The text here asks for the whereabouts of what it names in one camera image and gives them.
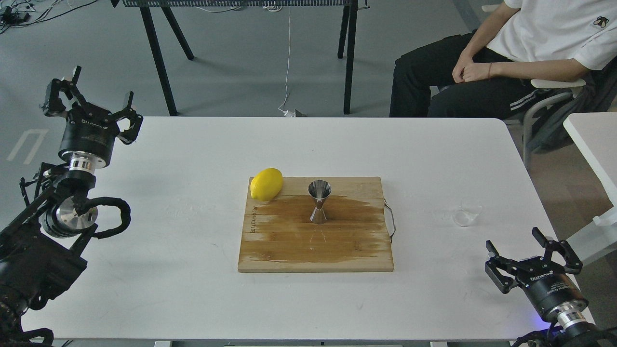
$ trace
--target yellow lemon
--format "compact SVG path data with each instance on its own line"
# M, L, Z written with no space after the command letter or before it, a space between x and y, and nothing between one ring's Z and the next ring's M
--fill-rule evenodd
M283 174L270 167L262 170L251 181L251 198L259 201L272 200L283 187Z

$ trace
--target white t-shirt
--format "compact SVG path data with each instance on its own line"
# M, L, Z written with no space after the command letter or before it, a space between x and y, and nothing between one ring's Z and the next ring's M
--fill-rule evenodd
M487 47L515 62L574 58L602 70L617 56L615 0L505 0L520 9Z

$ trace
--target striped pants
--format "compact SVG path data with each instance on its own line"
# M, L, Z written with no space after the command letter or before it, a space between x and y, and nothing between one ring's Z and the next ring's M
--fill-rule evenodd
M415 49L396 60L390 117L465 117L506 119L526 111L537 100L529 80L497 77L455 83L452 70L472 33L455 35ZM510 61L490 49L475 62ZM430 86L448 88L431 99Z

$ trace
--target black table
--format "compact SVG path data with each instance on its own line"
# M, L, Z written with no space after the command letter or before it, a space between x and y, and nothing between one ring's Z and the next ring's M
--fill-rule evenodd
M119 0L112 0L115 5ZM233 6L343 6L343 16L341 21L341 37L339 39L338 58L343 58L345 49L345 40L347 36L347 67L345 74L345 97L343 102L343 113L350 114L351 104L351 83L354 74L354 50L355 50L355 29L358 17L358 0L235 0L235 1L218 1L218 0L123 0L127 7L139 7L141 17L144 20L150 49L154 58L157 72L159 74L160 85L163 89L165 102L170 115L178 115L176 104L173 100L172 88L167 77L167 70L163 62L163 55L160 52L159 40L154 29L154 21L150 7L160 7L167 18L167 21L172 27L176 38L180 42L180 46L186 55L186 58L193 60L195 56L191 51L186 38L180 26L172 13L171 7L233 7Z

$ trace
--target wooden cutting board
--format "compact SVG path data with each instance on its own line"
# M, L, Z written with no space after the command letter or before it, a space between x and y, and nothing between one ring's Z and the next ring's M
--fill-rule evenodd
M310 221L309 184L332 186L323 209L328 221ZM248 189L240 272L392 272L394 262L379 177L284 177L275 199L261 202Z

